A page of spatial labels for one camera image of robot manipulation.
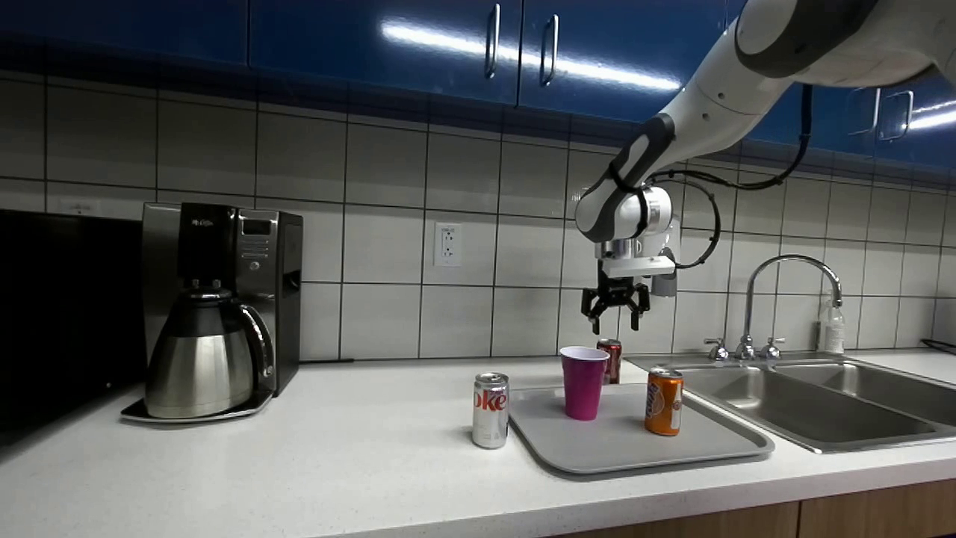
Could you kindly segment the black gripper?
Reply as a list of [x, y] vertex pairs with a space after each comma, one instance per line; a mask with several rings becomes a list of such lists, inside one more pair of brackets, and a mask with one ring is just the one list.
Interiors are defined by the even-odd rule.
[[629, 308], [632, 329], [641, 331], [641, 319], [651, 310], [651, 289], [633, 277], [597, 277], [597, 289], [582, 289], [579, 314], [590, 319], [591, 335], [602, 335], [605, 308]]

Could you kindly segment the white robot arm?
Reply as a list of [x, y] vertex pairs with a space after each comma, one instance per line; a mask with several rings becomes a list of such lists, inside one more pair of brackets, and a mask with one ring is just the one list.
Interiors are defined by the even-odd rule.
[[675, 274], [669, 163], [747, 136], [791, 84], [890, 87], [926, 68], [956, 80], [956, 0], [747, 0], [693, 77], [579, 190], [578, 230], [594, 242], [597, 284], [579, 310], [650, 310], [650, 277]]

